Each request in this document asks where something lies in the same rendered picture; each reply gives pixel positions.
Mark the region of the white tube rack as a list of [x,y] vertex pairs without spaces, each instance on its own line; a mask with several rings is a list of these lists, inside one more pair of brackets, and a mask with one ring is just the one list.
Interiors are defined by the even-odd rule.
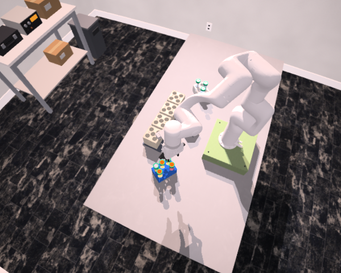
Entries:
[[[201,92],[201,87],[203,87],[203,82],[200,83],[199,88],[196,88],[196,85],[194,84],[193,85],[193,90],[192,90],[194,92],[194,94],[200,93]],[[206,89],[205,92],[209,92],[208,88]]]

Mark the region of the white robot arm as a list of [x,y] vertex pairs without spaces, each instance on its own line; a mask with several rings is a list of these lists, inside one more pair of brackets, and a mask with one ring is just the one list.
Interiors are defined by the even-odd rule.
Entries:
[[208,102],[223,109],[248,87],[241,106],[232,110],[224,134],[219,135],[219,144],[226,149],[242,148],[238,138],[242,132],[255,136],[270,120],[275,109],[265,97],[281,81],[281,74],[274,67],[257,52],[248,51],[223,60],[218,72],[224,79],[217,86],[207,93],[186,98],[174,110],[176,120],[168,121],[164,129],[155,134],[158,140],[163,138],[163,147],[177,149],[182,138],[196,136],[202,131],[201,123],[190,109],[192,106]]

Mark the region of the blue tube rack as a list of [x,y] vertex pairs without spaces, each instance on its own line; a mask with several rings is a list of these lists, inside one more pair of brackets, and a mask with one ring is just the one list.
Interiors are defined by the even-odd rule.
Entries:
[[[160,165],[159,165],[159,168],[160,168]],[[157,173],[154,171],[154,168],[153,167],[151,168],[155,178],[157,179],[157,181],[159,183],[177,172],[177,168],[175,166],[174,166],[174,170],[171,171],[169,169],[169,165],[166,165],[166,161],[165,161],[165,168],[160,168],[160,169],[163,170],[163,176],[162,177],[158,177]]]

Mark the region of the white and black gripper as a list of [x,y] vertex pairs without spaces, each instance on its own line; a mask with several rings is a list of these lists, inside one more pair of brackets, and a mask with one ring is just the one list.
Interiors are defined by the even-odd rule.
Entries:
[[162,154],[159,156],[159,159],[165,159],[166,161],[169,162],[169,159],[174,157],[174,156],[179,156],[179,153],[181,153],[184,150],[184,146],[186,144],[183,143],[183,140],[181,139],[181,145],[179,148],[171,150],[169,148],[163,147],[162,146]]

